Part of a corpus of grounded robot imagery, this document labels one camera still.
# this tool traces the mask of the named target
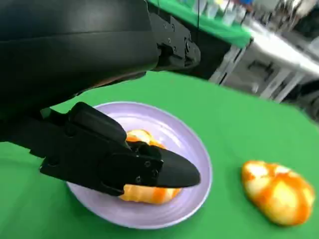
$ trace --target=toy bread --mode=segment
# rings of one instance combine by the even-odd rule
[[[276,224],[303,224],[312,213],[314,189],[287,167],[248,161],[242,167],[242,182],[248,198]]]

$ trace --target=white table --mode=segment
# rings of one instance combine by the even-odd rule
[[[260,94],[261,98],[273,98],[275,101],[281,102],[305,75],[319,77],[319,62],[298,50],[287,40],[268,31],[264,26],[252,19],[247,19],[243,26],[252,35],[252,42],[247,47],[268,56],[275,64],[282,67]],[[210,78],[210,81],[217,84],[225,84],[246,49],[238,49],[232,46],[221,66]],[[285,80],[288,80],[288,84],[276,96],[273,96],[273,93]]]

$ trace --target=plate rim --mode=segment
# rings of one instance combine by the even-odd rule
[[[202,206],[203,204],[205,203],[205,201],[207,200],[208,198],[208,195],[211,191],[211,186],[212,186],[212,183],[213,183],[213,166],[212,166],[212,162],[211,162],[211,158],[210,158],[210,155],[205,147],[205,144],[202,142],[202,140],[197,136],[197,134],[194,132],[194,130],[189,127],[187,124],[185,124],[182,120],[180,120],[178,117],[172,115],[171,113],[165,111],[165,110],[162,110],[160,108],[157,108],[155,106],[152,106],[152,105],[148,105],[148,104],[145,104],[145,103],[140,103],[140,102],[133,102],[133,101],[115,101],[115,102],[109,102],[109,103],[102,103],[102,104],[99,104],[99,105],[96,105],[94,106],[93,108],[97,109],[99,107],[102,107],[102,106],[105,106],[105,105],[117,105],[117,104],[133,104],[133,105],[140,105],[140,106],[143,106],[143,107],[147,107],[147,108],[152,108],[153,110],[156,110],[156,111],[160,111],[161,113],[173,118],[174,120],[178,121],[180,124],[183,125],[183,127],[188,130],[192,136],[195,137],[195,139],[199,142],[200,144],[200,147],[202,148],[203,150],[203,153],[205,154],[206,156],[206,159],[208,159],[208,167],[209,167],[209,184],[208,184],[208,187],[207,187],[207,190],[205,192],[205,195],[204,197],[202,198],[201,202],[190,212],[188,213],[187,215],[185,215],[184,217],[181,217],[177,220],[174,220],[172,222],[169,222],[169,223],[165,223],[165,224],[162,224],[162,225],[157,225],[157,226],[133,226],[133,225],[130,225],[130,224],[126,224],[126,223],[122,223],[122,222],[117,222],[117,220],[112,220],[110,218],[107,218],[105,217],[104,215],[100,214],[99,212],[96,212],[94,210],[92,210],[92,208],[88,207],[87,205],[85,205],[83,203],[83,201],[81,199],[79,199],[79,197],[75,194],[74,192],[74,189],[72,187],[72,185],[76,185],[76,184],[73,184],[73,183],[70,183],[70,182],[66,182],[68,188],[70,189],[70,191],[72,192],[72,194],[75,196],[75,198],[87,209],[89,210],[90,212],[92,212],[93,214],[99,216],[100,218],[110,222],[110,223],[113,223],[113,224],[116,224],[116,225],[119,225],[119,226],[122,226],[122,227],[127,227],[127,228],[131,228],[131,229],[140,229],[140,230],[155,230],[155,229],[161,229],[161,228],[167,228],[167,227],[171,227],[171,226],[174,226],[174,225],[177,225],[185,220],[187,220],[188,218],[190,218],[191,216],[193,216]]]

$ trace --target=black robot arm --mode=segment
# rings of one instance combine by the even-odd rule
[[[10,0],[0,3],[0,141],[43,158],[40,172],[113,196],[125,184],[188,187],[187,159],[142,142],[85,103],[49,107],[148,70],[195,66],[189,31],[149,14],[144,0]]]

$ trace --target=lavender plate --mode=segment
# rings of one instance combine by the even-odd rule
[[[158,108],[133,102],[114,102],[96,109],[119,122],[125,131],[145,129],[170,151],[182,155],[199,170],[201,183],[184,188],[163,205],[125,202],[119,198],[67,183],[75,197],[96,215],[121,226],[159,229],[186,220],[206,200],[212,183],[212,166],[201,140],[182,121]]]

